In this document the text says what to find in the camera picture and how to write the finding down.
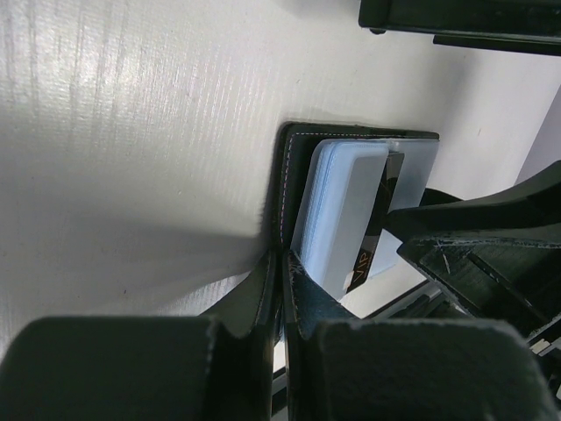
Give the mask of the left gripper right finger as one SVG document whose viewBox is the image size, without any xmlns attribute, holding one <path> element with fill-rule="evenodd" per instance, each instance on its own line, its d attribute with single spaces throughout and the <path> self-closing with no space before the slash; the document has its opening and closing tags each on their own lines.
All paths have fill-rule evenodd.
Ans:
<svg viewBox="0 0 561 421">
<path fill-rule="evenodd" d="M 549 420 L 518 332 L 485 319 L 356 318 L 282 257 L 292 420 Z"/>
</svg>

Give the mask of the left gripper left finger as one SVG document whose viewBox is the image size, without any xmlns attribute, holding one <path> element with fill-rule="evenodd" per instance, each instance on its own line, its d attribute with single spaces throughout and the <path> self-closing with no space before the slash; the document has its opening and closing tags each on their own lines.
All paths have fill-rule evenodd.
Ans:
<svg viewBox="0 0 561 421">
<path fill-rule="evenodd" d="M 268 420 L 277 258 L 196 317 L 52 317 L 1 364 L 4 420 Z"/>
</svg>

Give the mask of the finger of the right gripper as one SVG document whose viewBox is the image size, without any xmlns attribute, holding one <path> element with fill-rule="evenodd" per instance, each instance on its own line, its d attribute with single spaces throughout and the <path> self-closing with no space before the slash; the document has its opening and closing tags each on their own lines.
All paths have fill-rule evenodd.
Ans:
<svg viewBox="0 0 561 421">
<path fill-rule="evenodd" d="M 560 325 L 560 249 L 501 242 L 411 240 L 398 254 L 474 318 L 535 340 Z"/>
<path fill-rule="evenodd" d="M 519 229 L 560 221 L 560 162 L 502 192 L 391 211 L 384 229 L 405 242 L 434 232 Z"/>
</svg>

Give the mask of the black leather card holder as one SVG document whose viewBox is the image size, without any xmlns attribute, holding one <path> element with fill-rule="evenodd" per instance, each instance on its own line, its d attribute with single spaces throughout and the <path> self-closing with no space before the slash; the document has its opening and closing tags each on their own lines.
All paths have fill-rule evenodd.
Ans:
<svg viewBox="0 0 561 421">
<path fill-rule="evenodd" d="M 347 293 L 386 160 L 404 161 L 388 213 L 421 202 L 437 157 L 434 132 L 289 122 L 282 126 L 274 180 L 274 246 L 293 251 L 318 286 Z M 382 228 L 368 278 L 397 262 L 400 241 Z"/>
</svg>

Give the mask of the black card tray box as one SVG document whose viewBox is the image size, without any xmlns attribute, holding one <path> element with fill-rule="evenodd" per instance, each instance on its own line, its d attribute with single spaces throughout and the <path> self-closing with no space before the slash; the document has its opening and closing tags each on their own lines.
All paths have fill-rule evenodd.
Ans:
<svg viewBox="0 0 561 421">
<path fill-rule="evenodd" d="M 559 1 L 362 1 L 359 26 L 425 33 L 436 45 L 560 55 Z"/>
</svg>

